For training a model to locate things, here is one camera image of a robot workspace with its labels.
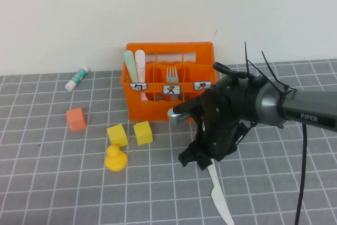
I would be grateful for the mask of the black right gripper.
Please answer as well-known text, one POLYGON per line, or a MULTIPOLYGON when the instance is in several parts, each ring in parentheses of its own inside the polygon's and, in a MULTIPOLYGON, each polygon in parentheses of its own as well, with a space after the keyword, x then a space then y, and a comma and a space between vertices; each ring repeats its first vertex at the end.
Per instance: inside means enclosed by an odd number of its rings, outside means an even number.
POLYGON ((240 120, 231 109, 232 90, 232 83, 215 84, 196 97, 202 110, 197 143, 191 142, 178 155, 183 167, 196 162, 204 171, 213 164, 212 159, 220 161, 235 150, 235 133, 240 120))

